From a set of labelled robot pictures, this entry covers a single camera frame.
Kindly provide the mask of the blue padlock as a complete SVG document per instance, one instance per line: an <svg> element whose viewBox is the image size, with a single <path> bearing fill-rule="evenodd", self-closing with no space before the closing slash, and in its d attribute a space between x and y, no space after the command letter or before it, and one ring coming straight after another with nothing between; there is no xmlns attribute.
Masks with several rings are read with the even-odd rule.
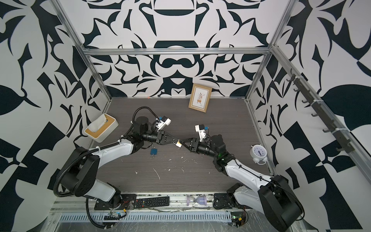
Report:
<svg viewBox="0 0 371 232"><path fill-rule="evenodd" d="M155 157L157 155L157 149L152 148L151 151L150 151L150 155L151 155L151 157Z"/></svg>

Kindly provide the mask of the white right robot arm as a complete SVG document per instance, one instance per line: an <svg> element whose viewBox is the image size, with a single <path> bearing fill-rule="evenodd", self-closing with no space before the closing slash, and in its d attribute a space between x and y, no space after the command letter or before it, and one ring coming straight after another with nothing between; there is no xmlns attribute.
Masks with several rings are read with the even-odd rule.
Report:
<svg viewBox="0 0 371 232"><path fill-rule="evenodd" d="M296 221L302 220L305 210L288 180L281 176L261 174L242 164L229 153L221 135L214 135L209 142L198 138L180 140L190 152L210 156L216 170L240 182L230 188L234 200L263 213L268 222L279 232L285 232Z"/></svg>

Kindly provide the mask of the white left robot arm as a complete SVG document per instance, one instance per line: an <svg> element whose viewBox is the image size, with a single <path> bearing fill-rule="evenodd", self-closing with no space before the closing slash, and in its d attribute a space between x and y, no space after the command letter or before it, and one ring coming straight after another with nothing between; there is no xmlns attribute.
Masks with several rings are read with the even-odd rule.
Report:
<svg viewBox="0 0 371 232"><path fill-rule="evenodd" d="M114 225L98 224L92 218L90 199L106 203L110 210L124 205L118 188L97 179L98 169L113 160L136 153L144 147L145 142L158 145L175 145L178 142L176 137L164 131L164 127L171 123L168 117L156 116L155 121L150 123L147 117L136 116L143 109L142 106L134 112L130 128L116 142L94 149L76 148L57 174L53 185L54 195L60 198L84 197L88 219L97 228L106 230Z"/></svg>

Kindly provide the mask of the brass padlock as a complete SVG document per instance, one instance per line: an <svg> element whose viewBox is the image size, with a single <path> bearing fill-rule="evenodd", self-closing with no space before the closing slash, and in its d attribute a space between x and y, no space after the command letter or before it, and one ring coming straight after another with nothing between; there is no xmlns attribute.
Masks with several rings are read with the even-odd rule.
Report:
<svg viewBox="0 0 371 232"><path fill-rule="evenodd" d="M176 146L179 147L179 148L182 147L182 144L181 144L181 142L179 140L177 141Z"/></svg>

